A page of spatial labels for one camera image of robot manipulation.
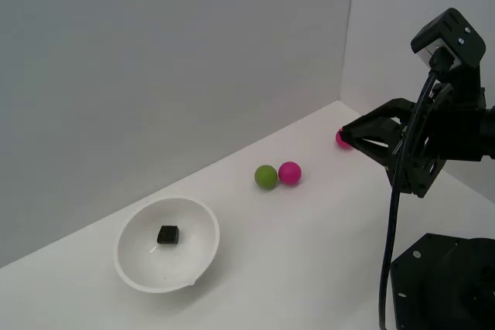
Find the green ball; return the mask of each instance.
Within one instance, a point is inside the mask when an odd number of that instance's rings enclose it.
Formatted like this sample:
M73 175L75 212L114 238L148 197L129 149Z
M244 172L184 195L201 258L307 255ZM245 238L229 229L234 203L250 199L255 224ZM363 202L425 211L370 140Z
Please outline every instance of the green ball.
M263 189L273 189L278 181L278 174L271 165L262 165L254 174L254 180Z

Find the pink ball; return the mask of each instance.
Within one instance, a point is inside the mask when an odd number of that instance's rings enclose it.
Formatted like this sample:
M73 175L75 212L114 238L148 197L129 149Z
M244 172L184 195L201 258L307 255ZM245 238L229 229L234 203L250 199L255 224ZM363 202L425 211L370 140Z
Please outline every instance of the pink ball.
M335 142L339 145L339 147L343 148L344 150L350 150L353 146L349 145L347 142L344 142L342 138L340 137L340 132L342 129L339 129L339 131L335 134Z
M278 169L278 177L286 185L295 185L301 179L302 170L294 162L284 162Z

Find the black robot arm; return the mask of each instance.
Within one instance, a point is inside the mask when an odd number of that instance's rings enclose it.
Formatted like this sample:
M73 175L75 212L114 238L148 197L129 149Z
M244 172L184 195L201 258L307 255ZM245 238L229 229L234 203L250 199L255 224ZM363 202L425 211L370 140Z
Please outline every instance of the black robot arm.
M487 110L485 43L455 9L426 25L411 47L430 67L418 102L398 98L343 127L341 138L384 166L392 185L378 298L385 328L391 272L400 329L488 330L495 323L495 240L428 233L391 264L401 193L424 197L448 160L495 158L495 109Z
M495 158L495 110L486 109L481 87L485 43L458 11L449 9L430 22L411 47L428 64L437 49L448 51L454 59L424 103L405 164L401 192L424 197L447 160ZM415 105L404 98L391 100L340 132L345 142L385 167L390 183Z

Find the black cube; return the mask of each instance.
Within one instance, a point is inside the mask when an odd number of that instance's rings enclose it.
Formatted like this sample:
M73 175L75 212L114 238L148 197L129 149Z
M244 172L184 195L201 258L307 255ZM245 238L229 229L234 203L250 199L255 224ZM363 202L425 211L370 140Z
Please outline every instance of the black cube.
M162 226L158 233L157 243L160 244L177 244L179 242L179 227L178 226Z

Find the white wall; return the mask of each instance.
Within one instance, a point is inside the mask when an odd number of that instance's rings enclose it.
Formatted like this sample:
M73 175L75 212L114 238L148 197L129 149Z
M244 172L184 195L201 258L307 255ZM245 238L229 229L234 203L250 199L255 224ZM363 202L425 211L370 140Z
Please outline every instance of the white wall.
M348 7L0 0L0 266L335 100Z
M352 0L341 99L364 114L387 100L416 100L428 69L411 51L423 25L449 7L457 8L484 38L481 64L486 101L495 104L494 0ZM495 162L449 162L445 169L495 201Z

